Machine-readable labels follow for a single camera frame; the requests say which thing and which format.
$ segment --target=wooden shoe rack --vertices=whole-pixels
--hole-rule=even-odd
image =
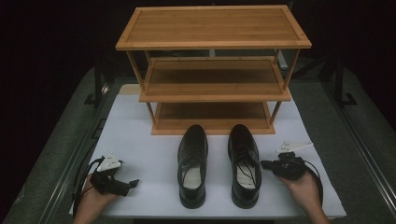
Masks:
[[[311,43],[287,6],[137,7],[117,50],[126,51],[152,120],[152,134],[184,134],[200,124],[206,134],[229,134],[238,123],[252,133],[275,133],[300,49]],[[152,50],[274,49],[273,56],[151,57]],[[288,73],[281,49],[296,49]],[[134,51],[148,59],[144,77]],[[272,112],[267,102],[276,102]],[[151,103],[156,103],[153,111]]]

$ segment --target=hand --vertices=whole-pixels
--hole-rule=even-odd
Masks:
[[[277,176],[291,191],[294,200],[299,204],[312,223],[330,223],[320,204],[318,186],[314,177],[305,172],[298,180],[288,180]]]
[[[102,214],[107,205],[119,197],[115,194],[101,194],[93,187],[90,181],[91,177],[92,175],[87,175],[81,201],[73,220],[74,224],[88,224],[94,222]]]

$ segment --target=white surface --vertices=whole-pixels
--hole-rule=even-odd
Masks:
[[[270,111],[275,103],[270,103]],[[254,135],[260,160],[277,160],[276,149],[285,141],[311,142],[293,101],[282,103],[275,121],[276,134]],[[257,204],[241,209],[231,199],[232,172],[227,154],[228,135],[209,135],[206,172],[206,200],[197,209],[185,208],[179,200],[177,150],[182,135],[151,135],[151,120],[138,95],[118,95],[92,160],[113,152],[123,161],[115,177],[128,182],[140,179],[126,197],[111,204],[104,215],[113,217],[195,217],[276,219],[301,217],[303,211],[288,189],[271,171],[262,169],[262,187]],[[312,162],[324,186],[323,208],[328,217],[343,217],[346,212],[335,193],[315,148],[296,152]]]

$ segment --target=dress shoe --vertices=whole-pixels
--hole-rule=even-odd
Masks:
[[[180,201],[187,208],[205,202],[207,140],[204,129],[192,125],[184,134],[177,153],[177,182]]]
[[[259,199],[262,172],[259,150],[245,125],[237,124],[231,130],[228,156],[233,170],[233,203],[240,208],[251,208]]]

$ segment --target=shoe rack leg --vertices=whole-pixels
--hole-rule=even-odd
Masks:
[[[288,89],[289,83],[290,83],[290,79],[291,79],[291,75],[293,74],[293,70],[294,70],[294,66],[297,63],[297,59],[298,59],[298,55],[300,54],[300,50],[297,49],[296,52],[293,55],[293,58],[291,59],[291,64],[290,64],[290,68],[289,68],[289,72],[286,75],[284,81],[285,84],[283,86],[283,91],[286,91]]]
[[[146,106],[148,107],[148,113],[149,113],[149,116],[151,118],[152,124],[154,126],[157,126],[157,123],[155,122],[154,113],[153,113],[152,108],[151,108],[151,104],[150,103],[146,103]]]
[[[275,121],[275,118],[276,118],[276,115],[277,115],[277,111],[279,111],[279,108],[280,108],[280,104],[282,104],[282,102],[276,102],[274,111],[273,111],[273,113],[271,115],[271,118],[270,118],[270,125],[274,124],[274,121]]]
[[[146,58],[148,59],[148,66],[151,66],[151,57],[149,56],[149,51],[145,50]]]
[[[277,64],[277,59],[279,58],[279,53],[280,53],[280,49],[276,49],[275,50],[275,57],[274,57],[274,61],[273,61],[274,65]]]
[[[145,91],[145,85],[143,83],[144,80],[140,75],[139,68],[137,67],[136,60],[134,59],[134,54],[129,50],[126,51],[126,54],[128,55],[129,62],[131,63],[132,68],[134,69],[134,74],[136,75],[137,82],[139,82],[140,89],[142,91]]]

